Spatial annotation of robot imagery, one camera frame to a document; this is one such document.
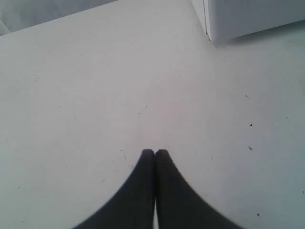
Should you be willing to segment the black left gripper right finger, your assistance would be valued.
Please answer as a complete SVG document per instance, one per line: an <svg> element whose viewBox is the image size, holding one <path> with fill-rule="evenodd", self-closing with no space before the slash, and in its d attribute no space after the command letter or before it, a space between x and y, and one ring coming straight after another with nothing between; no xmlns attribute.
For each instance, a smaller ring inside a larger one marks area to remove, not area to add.
<svg viewBox="0 0 305 229"><path fill-rule="evenodd" d="M160 229L239 229L190 187L165 149L155 153L155 196Z"/></svg>

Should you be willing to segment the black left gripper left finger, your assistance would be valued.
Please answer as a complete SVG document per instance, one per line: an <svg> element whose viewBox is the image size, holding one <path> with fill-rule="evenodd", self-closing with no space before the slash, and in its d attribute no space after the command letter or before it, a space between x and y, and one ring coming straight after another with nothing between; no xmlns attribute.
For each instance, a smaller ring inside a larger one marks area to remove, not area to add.
<svg viewBox="0 0 305 229"><path fill-rule="evenodd" d="M152 229L155 207L155 154L150 149L140 158L121 188L78 229Z"/></svg>

